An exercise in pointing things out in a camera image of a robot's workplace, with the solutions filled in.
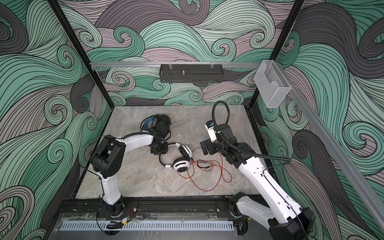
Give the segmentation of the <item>white black headphones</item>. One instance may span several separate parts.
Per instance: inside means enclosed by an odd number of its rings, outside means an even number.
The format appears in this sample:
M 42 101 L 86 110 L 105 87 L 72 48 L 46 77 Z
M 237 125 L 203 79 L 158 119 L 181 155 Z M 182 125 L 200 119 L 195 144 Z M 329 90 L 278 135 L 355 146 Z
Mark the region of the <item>white black headphones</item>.
M 193 158 L 193 151 L 187 145 L 182 145 L 180 143 L 168 144 L 168 149 L 172 147 L 177 148 L 180 154 L 182 155 L 182 157 L 175 159 L 172 164 L 165 164 L 162 161 L 163 154 L 160 154 L 159 155 L 160 164 L 165 169 L 175 170 L 177 173 L 186 172 L 191 165 L 191 161 Z

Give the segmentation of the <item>black blue headphones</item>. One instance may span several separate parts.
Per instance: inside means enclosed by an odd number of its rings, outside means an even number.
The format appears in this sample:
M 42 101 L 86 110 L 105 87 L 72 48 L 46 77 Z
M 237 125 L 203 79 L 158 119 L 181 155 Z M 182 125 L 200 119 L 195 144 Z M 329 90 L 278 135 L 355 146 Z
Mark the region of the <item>black blue headphones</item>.
M 167 115 L 155 114 L 142 121 L 141 131 L 147 131 L 167 141 L 171 138 L 171 124 L 171 119 Z

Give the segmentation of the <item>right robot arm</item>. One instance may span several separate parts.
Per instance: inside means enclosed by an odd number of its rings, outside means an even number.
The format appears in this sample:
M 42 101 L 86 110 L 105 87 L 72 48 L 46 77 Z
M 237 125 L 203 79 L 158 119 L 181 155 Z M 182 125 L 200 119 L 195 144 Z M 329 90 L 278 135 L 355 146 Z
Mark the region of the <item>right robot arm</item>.
M 291 198 L 262 164 L 263 156 L 247 143 L 239 143 L 228 124 L 208 121 L 205 128 L 209 139 L 201 142 L 204 155 L 221 154 L 251 181 L 267 203 L 252 200 L 244 193 L 231 198 L 231 213 L 247 216 L 269 230 L 274 240 L 307 240 L 315 222 L 309 208 L 303 208 Z

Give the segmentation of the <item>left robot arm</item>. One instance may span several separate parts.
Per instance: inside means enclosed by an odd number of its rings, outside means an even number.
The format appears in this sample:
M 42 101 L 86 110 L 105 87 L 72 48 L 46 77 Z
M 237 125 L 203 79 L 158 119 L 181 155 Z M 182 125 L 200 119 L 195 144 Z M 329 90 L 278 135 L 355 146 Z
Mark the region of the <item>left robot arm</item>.
M 168 142 L 161 136 L 144 131 L 118 138 L 106 135 L 91 155 L 90 164 L 101 181 L 103 208 L 112 218 L 120 217 L 124 208 L 117 177 L 124 155 L 143 146 L 151 147 L 154 155 L 168 150 Z

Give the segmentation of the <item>black perforated metal tray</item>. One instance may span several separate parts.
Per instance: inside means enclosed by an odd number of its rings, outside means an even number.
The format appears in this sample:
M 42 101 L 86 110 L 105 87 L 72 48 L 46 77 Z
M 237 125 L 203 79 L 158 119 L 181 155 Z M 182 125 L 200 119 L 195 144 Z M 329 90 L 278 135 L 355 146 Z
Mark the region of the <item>black perforated metal tray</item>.
M 159 75 L 163 83 L 221 83 L 224 69 L 222 65 L 161 65 Z

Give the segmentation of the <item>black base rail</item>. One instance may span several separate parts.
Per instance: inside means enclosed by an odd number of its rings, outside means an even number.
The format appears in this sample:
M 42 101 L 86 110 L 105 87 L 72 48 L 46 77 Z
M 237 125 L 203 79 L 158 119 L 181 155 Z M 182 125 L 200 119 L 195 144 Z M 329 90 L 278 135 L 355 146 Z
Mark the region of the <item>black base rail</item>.
M 228 196 L 205 197 L 122 197 L 113 207 L 108 207 L 102 199 L 63 201 L 60 213 L 100 213 L 103 217 L 126 214 L 206 214 L 217 218 L 232 218 Z

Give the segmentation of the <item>black frame post right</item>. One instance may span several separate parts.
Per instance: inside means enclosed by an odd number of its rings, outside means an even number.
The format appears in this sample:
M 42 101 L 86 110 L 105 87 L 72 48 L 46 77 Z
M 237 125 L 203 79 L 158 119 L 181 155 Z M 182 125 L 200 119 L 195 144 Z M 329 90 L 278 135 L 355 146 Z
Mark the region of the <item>black frame post right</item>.
M 294 23 L 300 13 L 300 10 L 302 9 L 302 6 L 304 5 L 304 1 L 294 1 L 293 7 L 290 11 L 290 14 L 288 15 L 288 18 L 286 19 L 283 28 L 282 28 L 282 33 L 280 34 L 277 44 L 274 47 L 274 50 L 270 56 L 269 60 L 273 60 L 277 62 L 277 58 L 286 42 L 288 39 L 288 36 L 292 30 L 292 27 L 294 26 Z M 258 88 L 255 90 L 255 93 L 250 101 L 249 108 L 252 110 L 255 108 L 256 103 L 257 103 L 257 98 L 261 96 Z

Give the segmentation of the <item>black frame post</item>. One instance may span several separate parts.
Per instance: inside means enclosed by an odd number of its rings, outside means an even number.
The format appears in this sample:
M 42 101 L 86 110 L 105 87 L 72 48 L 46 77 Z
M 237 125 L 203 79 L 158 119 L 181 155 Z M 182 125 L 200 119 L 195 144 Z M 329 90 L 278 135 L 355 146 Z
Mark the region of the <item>black frame post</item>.
M 62 8 L 60 7 L 59 2 L 54 1 L 54 0 L 47 0 L 47 2 L 50 5 L 51 9 L 53 10 L 57 19 L 59 20 L 64 31 L 66 32 L 69 40 L 74 45 L 75 50 L 77 51 L 78 55 L 80 56 L 80 59 L 82 60 L 82 62 L 86 66 L 86 69 L 89 72 L 92 79 L 94 80 L 96 86 L 101 91 L 101 94 L 103 95 L 104 99 L 107 101 L 107 104 L 109 105 L 111 110 L 114 110 L 115 105 L 114 105 L 112 99 L 110 98 L 106 88 L 104 87 L 104 84 L 103 84 L 99 74 L 97 73 L 97 71 L 92 69 L 91 61 L 90 61 L 88 55 L 86 54 L 85 50 L 83 49 L 80 41 L 76 37 L 76 34 L 75 34 L 74 30 L 72 29 L 68 19 L 66 18 Z
M 302 9 L 302 6 L 304 5 L 304 1 L 294 1 L 293 7 L 290 11 L 290 14 L 288 15 L 288 18 L 286 19 L 283 28 L 282 28 L 282 33 L 280 34 L 277 44 L 274 47 L 274 50 L 270 56 L 269 60 L 273 60 L 277 62 L 277 58 L 286 42 L 288 39 L 288 36 L 292 30 L 292 27 L 294 26 L 294 23 L 300 13 L 300 10 Z M 257 103 L 257 98 L 261 96 L 258 88 L 255 90 L 255 93 L 250 101 L 249 108 L 252 110 L 255 108 L 256 103 Z

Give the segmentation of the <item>clear plastic wall bin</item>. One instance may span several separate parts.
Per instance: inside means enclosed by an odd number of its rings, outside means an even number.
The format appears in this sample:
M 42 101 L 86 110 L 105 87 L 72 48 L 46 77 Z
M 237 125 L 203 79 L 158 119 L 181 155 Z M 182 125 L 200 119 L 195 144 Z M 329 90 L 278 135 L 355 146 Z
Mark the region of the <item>clear plastic wall bin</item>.
M 283 66 L 273 60 L 262 61 L 254 82 L 267 108 L 278 108 L 292 89 Z

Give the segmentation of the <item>aluminium rail back wall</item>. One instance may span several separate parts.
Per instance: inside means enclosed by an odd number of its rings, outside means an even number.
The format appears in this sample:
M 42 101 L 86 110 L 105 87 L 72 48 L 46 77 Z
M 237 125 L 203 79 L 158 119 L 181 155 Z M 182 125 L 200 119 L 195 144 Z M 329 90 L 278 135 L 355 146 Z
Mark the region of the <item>aluminium rail back wall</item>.
M 159 68 L 161 65 L 222 65 L 223 68 L 241 68 L 241 69 L 253 69 L 258 68 L 261 63 L 252 63 L 252 62 L 107 62 L 107 61 L 97 61 L 90 62 L 92 68 Z

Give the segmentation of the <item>aluminium rail wall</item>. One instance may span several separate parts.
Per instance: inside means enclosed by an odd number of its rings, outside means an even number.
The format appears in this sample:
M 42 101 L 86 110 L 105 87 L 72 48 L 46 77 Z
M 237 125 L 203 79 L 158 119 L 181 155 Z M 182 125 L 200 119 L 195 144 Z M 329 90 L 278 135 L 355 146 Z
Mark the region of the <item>aluminium rail wall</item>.
M 97 61 L 90 62 L 92 68 L 159 68 L 161 65 L 222 65 L 223 68 L 241 68 L 241 69 L 253 69 L 258 68 L 261 63 L 252 63 L 252 62 L 107 62 L 107 61 Z
M 331 157 L 336 161 L 340 169 L 344 172 L 345 176 L 354 187 L 355 191 L 359 195 L 362 202 L 367 207 L 371 216 L 375 219 L 377 225 L 384 229 L 384 203 L 367 182 L 366 178 L 354 165 L 352 159 L 348 156 L 346 151 L 335 139 L 327 126 L 323 123 L 321 118 L 313 111 L 310 105 L 308 105 L 306 98 L 303 97 L 296 84 L 292 83 L 291 79 L 287 75 L 285 69 L 281 64 L 275 63 L 278 69 L 278 73 L 283 76 L 283 80 L 291 87 L 290 93 L 293 99 L 298 104 L 302 113 L 306 116 L 311 123 L 319 139 L 325 145 L 326 150 Z

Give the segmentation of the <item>black frame post left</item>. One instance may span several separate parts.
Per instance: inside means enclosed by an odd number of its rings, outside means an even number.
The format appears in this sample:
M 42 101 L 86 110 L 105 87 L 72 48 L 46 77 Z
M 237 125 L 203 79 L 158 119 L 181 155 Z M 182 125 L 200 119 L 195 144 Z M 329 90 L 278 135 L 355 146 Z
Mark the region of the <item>black frame post left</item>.
M 104 99 L 107 101 L 107 104 L 109 105 L 111 110 L 114 110 L 115 105 L 114 105 L 112 99 L 110 98 L 106 88 L 104 87 L 104 84 L 103 84 L 99 74 L 97 73 L 97 71 L 92 69 L 91 61 L 90 61 L 88 55 L 86 54 L 85 50 L 83 49 L 80 41 L 76 37 L 76 34 L 75 34 L 74 30 L 72 29 L 68 19 L 66 18 L 62 8 L 60 7 L 59 2 L 54 1 L 54 0 L 47 0 L 47 2 L 50 5 L 51 9 L 53 10 L 57 19 L 59 20 L 64 31 L 66 32 L 69 40 L 74 45 L 75 50 L 77 51 L 78 55 L 80 56 L 80 59 L 82 60 L 82 62 L 86 66 L 86 69 L 89 72 L 92 79 L 94 80 L 96 86 L 101 91 L 101 94 L 103 95 Z

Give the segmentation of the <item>aluminium rail right wall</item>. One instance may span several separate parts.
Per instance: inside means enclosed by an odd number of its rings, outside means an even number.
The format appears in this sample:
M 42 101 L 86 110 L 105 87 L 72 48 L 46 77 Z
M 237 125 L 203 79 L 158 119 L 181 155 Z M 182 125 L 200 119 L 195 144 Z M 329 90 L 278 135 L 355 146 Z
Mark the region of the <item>aluminium rail right wall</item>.
M 377 225 L 384 229 L 384 203 L 367 182 L 366 178 L 354 165 L 352 159 L 348 156 L 346 151 L 335 139 L 327 126 L 323 123 L 321 118 L 313 111 L 310 105 L 308 105 L 306 98 L 303 97 L 296 84 L 292 83 L 291 79 L 287 75 L 285 69 L 281 64 L 275 63 L 278 69 L 278 73 L 283 76 L 283 80 L 291 87 L 290 93 L 293 99 L 298 104 L 302 113 L 306 116 L 311 123 L 319 139 L 325 145 L 326 150 L 331 157 L 336 161 L 340 169 L 344 172 L 345 176 L 354 187 L 355 191 L 359 195 L 362 202 L 367 207 L 371 216 L 375 219 Z

